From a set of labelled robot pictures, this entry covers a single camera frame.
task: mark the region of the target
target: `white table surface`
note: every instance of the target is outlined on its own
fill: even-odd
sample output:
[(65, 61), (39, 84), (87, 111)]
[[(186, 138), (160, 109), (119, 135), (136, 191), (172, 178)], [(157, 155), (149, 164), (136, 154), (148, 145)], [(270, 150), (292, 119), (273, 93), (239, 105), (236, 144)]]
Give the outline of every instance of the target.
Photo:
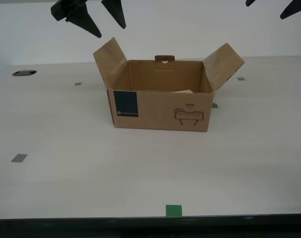
[(114, 128), (94, 63), (10, 67), (0, 219), (301, 213), (301, 57), (245, 61), (206, 133)]

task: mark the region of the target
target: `navy blue label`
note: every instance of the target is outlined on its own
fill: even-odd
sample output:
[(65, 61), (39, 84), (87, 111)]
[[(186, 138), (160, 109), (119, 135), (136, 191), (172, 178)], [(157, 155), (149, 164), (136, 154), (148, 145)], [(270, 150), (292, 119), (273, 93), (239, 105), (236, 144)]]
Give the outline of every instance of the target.
[(117, 116), (138, 117), (137, 93), (114, 91)]

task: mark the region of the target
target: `box flap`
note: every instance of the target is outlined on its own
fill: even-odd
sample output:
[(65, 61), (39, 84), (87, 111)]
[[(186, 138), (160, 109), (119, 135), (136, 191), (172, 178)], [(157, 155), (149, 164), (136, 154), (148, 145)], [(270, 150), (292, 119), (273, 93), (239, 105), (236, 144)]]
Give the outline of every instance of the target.
[(105, 86), (110, 88), (127, 62), (124, 53), (113, 37), (93, 53), (93, 56)]
[(244, 64), (243, 59), (228, 44), (221, 46), (204, 61), (206, 76), (214, 91), (218, 90)]

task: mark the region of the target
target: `cardboard box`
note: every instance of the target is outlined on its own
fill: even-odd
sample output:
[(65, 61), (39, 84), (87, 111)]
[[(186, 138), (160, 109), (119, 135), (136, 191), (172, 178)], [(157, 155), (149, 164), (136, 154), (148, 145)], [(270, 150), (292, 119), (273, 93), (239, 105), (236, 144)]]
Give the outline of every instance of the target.
[(207, 131), (214, 91), (244, 64), (229, 44), (204, 61), (127, 60), (112, 38), (93, 55), (113, 123), (124, 128)]

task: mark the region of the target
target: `printed machine illustration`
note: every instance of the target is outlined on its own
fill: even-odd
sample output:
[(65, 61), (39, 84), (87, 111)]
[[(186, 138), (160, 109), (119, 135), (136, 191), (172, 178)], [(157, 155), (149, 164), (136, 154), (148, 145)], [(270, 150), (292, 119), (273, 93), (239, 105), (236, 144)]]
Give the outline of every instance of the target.
[(194, 120), (196, 125), (200, 120), (204, 120), (203, 112), (194, 111), (192, 113), (186, 112), (183, 108), (175, 109), (175, 119), (180, 121), (180, 124), (183, 125), (182, 120)]

